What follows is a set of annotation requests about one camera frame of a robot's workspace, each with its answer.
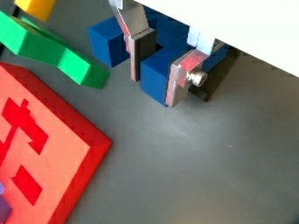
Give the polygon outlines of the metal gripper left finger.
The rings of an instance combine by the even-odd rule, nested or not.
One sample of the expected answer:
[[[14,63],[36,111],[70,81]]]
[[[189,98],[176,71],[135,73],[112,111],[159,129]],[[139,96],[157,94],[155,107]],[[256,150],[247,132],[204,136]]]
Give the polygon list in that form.
[[[108,0],[124,33],[131,60],[131,80],[140,81],[140,62],[156,50],[156,31],[147,22],[144,6],[135,0]]]

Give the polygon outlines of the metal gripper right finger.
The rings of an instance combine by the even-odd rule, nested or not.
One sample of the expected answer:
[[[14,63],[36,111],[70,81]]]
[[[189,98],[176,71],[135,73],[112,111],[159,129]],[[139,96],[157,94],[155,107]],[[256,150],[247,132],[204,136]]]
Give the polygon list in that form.
[[[201,71],[204,60],[224,45],[220,41],[216,44],[216,38],[197,27],[191,27],[188,31],[187,44],[193,47],[171,64],[168,86],[165,92],[165,104],[175,107],[185,98],[189,86],[200,87],[208,78]]]

